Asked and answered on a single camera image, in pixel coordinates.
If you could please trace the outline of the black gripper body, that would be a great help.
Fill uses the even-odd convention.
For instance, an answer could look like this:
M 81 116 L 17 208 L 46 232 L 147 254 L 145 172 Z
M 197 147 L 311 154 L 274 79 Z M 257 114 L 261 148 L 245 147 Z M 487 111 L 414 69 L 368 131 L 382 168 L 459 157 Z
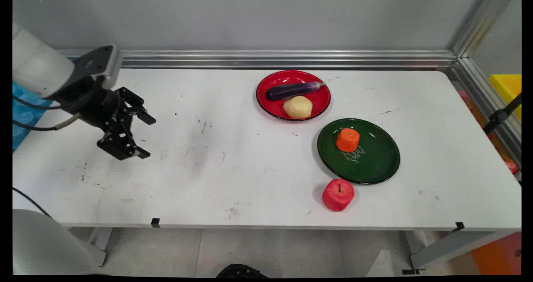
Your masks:
M 76 108 L 75 115 L 79 115 L 80 120 L 101 131 L 107 121 L 126 121 L 132 124 L 132 117 L 117 113 L 119 103 L 115 91 L 99 88 L 83 105 Z

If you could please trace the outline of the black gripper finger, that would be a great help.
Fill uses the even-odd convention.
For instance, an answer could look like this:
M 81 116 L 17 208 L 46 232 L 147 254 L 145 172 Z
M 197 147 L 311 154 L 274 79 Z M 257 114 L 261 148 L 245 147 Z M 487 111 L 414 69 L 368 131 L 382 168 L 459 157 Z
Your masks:
M 130 122 L 107 121 L 102 128 L 104 136 L 97 141 L 97 146 L 117 160 L 150 157 L 151 154 L 148 151 L 135 143 L 130 128 Z
M 138 117 L 147 125 L 153 125 L 157 121 L 154 117 L 149 115 L 144 107 L 144 100 L 137 94 L 133 93 L 125 87 L 115 90 L 115 94 L 119 98 L 119 107 L 117 113 L 120 115 L 127 115 L 130 117 Z

